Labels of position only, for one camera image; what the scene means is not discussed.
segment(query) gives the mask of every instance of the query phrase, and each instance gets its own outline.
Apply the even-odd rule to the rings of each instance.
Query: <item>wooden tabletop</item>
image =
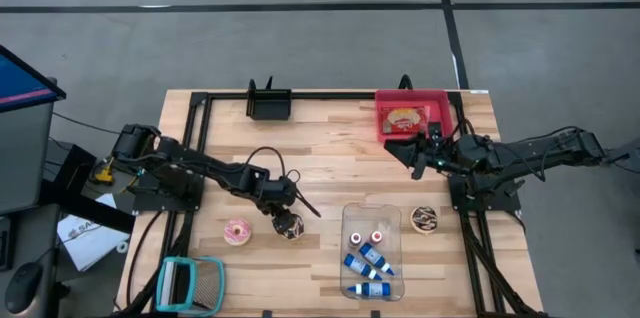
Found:
[[[167,92],[159,125],[163,135],[181,139],[191,92]],[[477,133],[499,139],[489,95],[461,94],[465,114]],[[383,317],[476,315],[459,218],[451,207],[446,180],[429,169],[422,180],[411,180],[407,169],[376,140],[372,100],[294,100],[286,122],[255,122],[245,116],[245,109],[244,100],[214,101],[205,153],[223,161],[244,162],[259,146],[277,148],[287,169],[300,171],[298,187],[322,218],[294,204],[291,210],[304,218],[306,234],[287,241],[276,235],[270,218],[253,203],[207,180],[189,255],[211,255],[225,264],[226,295],[218,316],[255,317],[265,309],[275,317],[370,316],[371,310],[380,310]],[[273,174],[280,170],[277,158],[268,152],[257,155],[252,163]],[[342,295],[341,217],[348,203],[392,204],[401,210],[405,294],[399,301],[358,301]],[[419,205],[433,207],[439,217],[438,229],[429,236],[416,233],[407,218]],[[117,297],[120,306],[125,306],[133,251],[152,216],[144,213],[136,219]],[[166,216],[155,222],[141,249],[132,296],[157,267]],[[524,301],[541,310],[522,228],[506,213],[489,212],[487,216],[499,268]],[[235,217],[253,226],[251,240],[242,247],[232,247],[223,239],[223,226]],[[492,309],[483,269],[481,278],[487,309]]]

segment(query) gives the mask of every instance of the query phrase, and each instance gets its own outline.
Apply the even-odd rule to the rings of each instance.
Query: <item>donut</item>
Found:
[[[231,219],[224,226],[224,240],[232,246],[241,246],[251,237],[251,224],[242,218]]]
[[[438,227],[438,216],[431,207],[418,207],[411,212],[411,226],[418,233],[429,234]]]
[[[304,234],[304,221],[302,217],[297,214],[292,214],[292,216],[294,220],[293,224],[289,229],[282,232],[281,236],[289,240],[296,240]]]

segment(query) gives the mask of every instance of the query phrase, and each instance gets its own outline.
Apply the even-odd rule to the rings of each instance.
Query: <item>computer monitor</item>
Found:
[[[66,97],[62,89],[0,45],[0,112]]]

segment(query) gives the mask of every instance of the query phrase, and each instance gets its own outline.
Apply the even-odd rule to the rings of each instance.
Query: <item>clear plastic container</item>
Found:
[[[404,281],[402,280],[402,242],[400,235],[400,222],[402,213],[397,207],[392,205],[366,205],[351,203],[342,210],[342,239],[340,249],[340,290],[345,297],[351,299],[376,299],[396,301],[404,295]],[[374,245],[375,249],[382,254],[395,275],[380,272],[382,282],[391,285],[391,295],[389,297],[365,297],[350,292],[347,288],[365,282],[374,282],[366,277],[349,269],[344,265],[344,258],[347,253],[353,254],[361,260],[365,260],[358,251],[362,245],[368,241],[369,236],[374,231],[382,233],[382,242]],[[349,237],[353,233],[360,233],[362,243],[357,248],[349,246]]]

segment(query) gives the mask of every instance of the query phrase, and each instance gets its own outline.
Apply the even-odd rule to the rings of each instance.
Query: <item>black clamp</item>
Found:
[[[411,78],[409,78],[408,75],[402,75],[402,78],[400,78],[400,85],[398,86],[398,89],[413,90],[413,82],[411,82]]]
[[[247,117],[253,120],[288,120],[291,115],[291,89],[271,89],[273,76],[265,89],[256,89],[249,81],[247,91]]]

